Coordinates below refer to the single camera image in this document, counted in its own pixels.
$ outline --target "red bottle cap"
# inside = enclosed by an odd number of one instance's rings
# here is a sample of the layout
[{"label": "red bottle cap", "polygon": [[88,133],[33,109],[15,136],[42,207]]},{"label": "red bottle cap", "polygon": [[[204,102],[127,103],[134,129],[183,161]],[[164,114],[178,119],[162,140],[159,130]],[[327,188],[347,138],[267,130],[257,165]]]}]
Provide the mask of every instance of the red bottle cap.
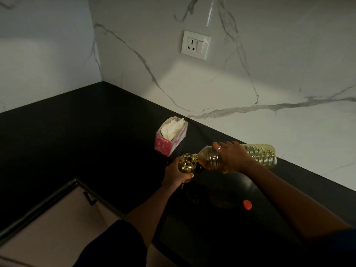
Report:
[{"label": "red bottle cap", "polygon": [[252,208],[252,203],[249,200],[244,200],[243,206],[246,210],[250,210]]}]

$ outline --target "dark sleeve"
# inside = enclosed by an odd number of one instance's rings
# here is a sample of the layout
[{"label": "dark sleeve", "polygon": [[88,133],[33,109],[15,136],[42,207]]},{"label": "dark sleeve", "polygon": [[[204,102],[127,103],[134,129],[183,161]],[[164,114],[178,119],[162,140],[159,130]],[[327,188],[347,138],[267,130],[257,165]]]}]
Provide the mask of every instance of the dark sleeve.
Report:
[{"label": "dark sleeve", "polygon": [[146,257],[141,234],[130,223],[118,220],[84,248],[74,267],[146,266]]},{"label": "dark sleeve", "polygon": [[317,243],[314,251],[328,260],[356,262],[356,230],[337,232]]}]

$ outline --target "switch plate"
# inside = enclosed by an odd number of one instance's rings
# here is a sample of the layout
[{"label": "switch plate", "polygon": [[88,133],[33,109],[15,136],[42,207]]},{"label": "switch plate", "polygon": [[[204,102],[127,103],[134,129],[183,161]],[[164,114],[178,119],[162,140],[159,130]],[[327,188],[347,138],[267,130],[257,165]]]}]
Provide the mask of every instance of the switch plate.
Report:
[{"label": "switch plate", "polygon": [[[183,43],[182,43],[182,51],[181,53],[205,60],[207,56],[207,49],[210,43],[210,37],[207,35],[197,34],[190,31],[184,31]],[[201,46],[202,53],[199,53],[196,49],[197,46]]]}]

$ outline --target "tissue box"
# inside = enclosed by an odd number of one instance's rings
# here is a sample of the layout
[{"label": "tissue box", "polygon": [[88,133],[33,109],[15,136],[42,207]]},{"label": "tissue box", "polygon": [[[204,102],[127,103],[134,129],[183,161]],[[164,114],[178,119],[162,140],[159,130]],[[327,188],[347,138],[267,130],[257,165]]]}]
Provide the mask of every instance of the tissue box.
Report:
[{"label": "tissue box", "polygon": [[167,124],[167,123],[170,123],[170,121],[173,120],[173,119],[175,119],[176,121],[180,120],[180,118],[178,118],[176,116],[171,117],[167,121],[165,121],[160,126],[158,131],[156,132],[156,140],[154,142],[154,149],[157,150],[158,152],[160,152],[161,154],[164,154],[165,156],[170,156],[171,153],[174,151],[174,149],[178,146],[178,144],[180,144],[182,139],[184,139],[185,135],[187,134],[188,122],[184,121],[184,125],[183,125],[182,129],[175,136],[175,138],[172,139],[172,141],[169,141],[169,140],[163,138],[163,136],[161,134],[162,126]]}]

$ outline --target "black countertop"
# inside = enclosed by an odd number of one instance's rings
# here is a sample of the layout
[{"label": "black countertop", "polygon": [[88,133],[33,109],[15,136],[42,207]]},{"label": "black countertop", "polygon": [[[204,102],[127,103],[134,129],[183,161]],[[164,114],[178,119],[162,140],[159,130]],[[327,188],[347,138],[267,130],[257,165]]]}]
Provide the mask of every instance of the black countertop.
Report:
[{"label": "black countertop", "polygon": [[[185,118],[186,138],[164,157],[153,149],[154,136],[171,116],[183,117],[106,82],[1,113],[0,238],[19,219],[28,220],[29,210],[75,182],[126,214],[159,188],[172,158],[213,141],[235,140]],[[282,159],[273,172],[356,225],[356,192]],[[252,202],[250,211],[242,207],[244,199]],[[178,265],[193,266],[260,252],[302,253],[246,176],[207,170],[173,194],[154,244]]]}]

